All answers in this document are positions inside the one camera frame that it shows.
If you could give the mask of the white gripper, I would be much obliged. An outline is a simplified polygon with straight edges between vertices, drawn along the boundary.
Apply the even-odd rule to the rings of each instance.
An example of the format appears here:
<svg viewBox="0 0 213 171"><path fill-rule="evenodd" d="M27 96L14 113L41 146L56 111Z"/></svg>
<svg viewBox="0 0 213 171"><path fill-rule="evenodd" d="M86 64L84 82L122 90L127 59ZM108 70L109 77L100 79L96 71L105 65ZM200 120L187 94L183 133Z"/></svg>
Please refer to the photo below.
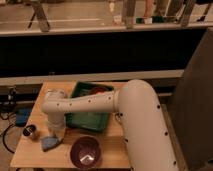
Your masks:
<svg viewBox="0 0 213 171"><path fill-rule="evenodd" d="M46 124L50 136L57 138L59 141L62 141L64 139L66 131L65 120L62 120L59 123L47 121Z"/></svg>

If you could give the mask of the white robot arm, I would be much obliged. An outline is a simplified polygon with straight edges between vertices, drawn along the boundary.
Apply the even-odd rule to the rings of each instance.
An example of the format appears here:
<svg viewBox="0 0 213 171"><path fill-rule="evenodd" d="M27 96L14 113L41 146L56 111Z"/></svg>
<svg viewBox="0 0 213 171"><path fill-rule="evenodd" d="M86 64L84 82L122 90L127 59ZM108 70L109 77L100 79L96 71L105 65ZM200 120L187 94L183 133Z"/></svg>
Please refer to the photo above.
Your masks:
<svg viewBox="0 0 213 171"><path fill-rule="evenodd" d="M119 113L133 171L180 171L158 96L146 81L130 80L119 90L76 98L52 90L41 109L54 135L65 127L67 113Z"/></svg>

